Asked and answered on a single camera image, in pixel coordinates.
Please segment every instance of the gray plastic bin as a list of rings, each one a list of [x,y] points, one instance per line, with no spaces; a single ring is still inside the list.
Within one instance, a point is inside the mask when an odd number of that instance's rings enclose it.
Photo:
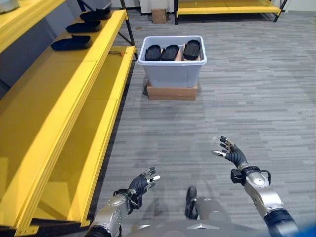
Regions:
[[[158,44],[161,49],[176,44],[182,50],[183,44],[189,40],[200,42],[200,61],[145,61],[146,49],[153,44]],[[148,36],[144,39],[137,62],[144,67],[153,87],[195,87],[201,67],[207,62],[203,38],[201,36]]]

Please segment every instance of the yellow shelf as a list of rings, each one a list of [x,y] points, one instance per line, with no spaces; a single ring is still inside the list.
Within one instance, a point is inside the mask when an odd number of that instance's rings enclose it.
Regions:
[[[44,185],[127,17],[102,21],[89,49],[50,47],[0,101],[0,225],[29,228]]]
[[[0,14],[0,53],[65,0],[19,0],[20,7]]]
[[[89,224],[87,214],[111,136],[135,47],[108,55],[58,158],[34,218]]]
[[[269,0],[203,0],[180,1],[178,15],[221,13],[280,13]]]

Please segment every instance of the cardboard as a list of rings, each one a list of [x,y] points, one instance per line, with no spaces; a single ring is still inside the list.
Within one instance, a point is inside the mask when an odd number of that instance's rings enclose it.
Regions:
[[[182,56],[182,61],[190,61],[189,59],[185,59],[185,58],[183,57],[183,54],[182,54],[181,56]],[[200,59],[201,59],[200,56],[198,56],[195,61],[199,61]]]
[[[152,9],[152,22],[154,24],[166,23],[167,22],[166,9]]]
[[[150,100],[195,100],[198,85],[195,87],[152,87],[147,84]]]

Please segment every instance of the floor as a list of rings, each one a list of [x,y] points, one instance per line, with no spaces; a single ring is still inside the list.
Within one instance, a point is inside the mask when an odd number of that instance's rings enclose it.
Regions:
[[[195,101],[148,100],[145,72],[135,63],[97,209],[155,166],[161,180],[124,219],[123,234],[145,219],[184,219],[189,185],[218,200],[233,222],[266,229],[243,187],[231,182],[233,165],[210,153],[225,135],[252,165],[271,172],[298,224],[315,221],[316,14],[284,13],[277,23],[270,14],[198,16],[178,26],[173,15],[167,24],[152,24],[136,10],[129,18],[138,51],[146,36],[201,35],[208,62]]]

